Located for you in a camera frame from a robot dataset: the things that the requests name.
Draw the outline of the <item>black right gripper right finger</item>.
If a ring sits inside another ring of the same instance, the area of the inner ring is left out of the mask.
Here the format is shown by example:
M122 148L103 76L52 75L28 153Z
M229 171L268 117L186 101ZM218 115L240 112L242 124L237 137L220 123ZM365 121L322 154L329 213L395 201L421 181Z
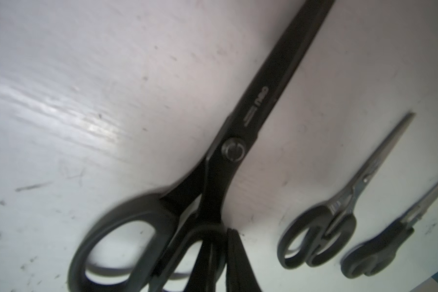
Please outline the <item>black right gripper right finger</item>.
M226 291L262 292L238 231L229 228L227 235Z

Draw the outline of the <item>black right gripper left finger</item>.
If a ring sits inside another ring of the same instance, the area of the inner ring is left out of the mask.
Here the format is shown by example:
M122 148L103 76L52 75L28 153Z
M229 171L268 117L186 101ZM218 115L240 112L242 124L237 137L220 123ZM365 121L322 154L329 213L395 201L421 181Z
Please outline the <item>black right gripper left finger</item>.
M217 269L222 255L223 239L204 240L185 292L214 292L216 287Z

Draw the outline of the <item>black handled long scissors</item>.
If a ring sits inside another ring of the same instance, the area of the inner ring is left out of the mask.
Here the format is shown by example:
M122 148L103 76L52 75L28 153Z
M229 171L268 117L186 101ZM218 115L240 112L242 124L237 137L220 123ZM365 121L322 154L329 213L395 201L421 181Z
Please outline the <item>black handled long scissors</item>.
M161 292L194 243L219 237L223 248L216 280L226 277L229 228L223 224L221 210L229 186L332 6L332 1L304 2L188 175L164 192L122 203L90 229L69 267L70 291ZM155 232L128 279L111 285L92 281L86 275L91 251L110 232L133 221L146 222Z

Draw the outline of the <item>small black scissors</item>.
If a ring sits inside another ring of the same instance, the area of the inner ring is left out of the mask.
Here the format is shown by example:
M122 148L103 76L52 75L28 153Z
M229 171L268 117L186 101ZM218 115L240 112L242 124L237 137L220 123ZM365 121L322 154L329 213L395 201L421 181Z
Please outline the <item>small black scissors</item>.
M414 233L413 226L437 199L438 182L379 235L347 254L341 262L342 274L348 279L355 279L361 275L374 276L383 271L395 259L399 248Z
M356 229L356 202L415 116L407 113L336 195L293 220L277 245L283 268L323 265L348 244Z

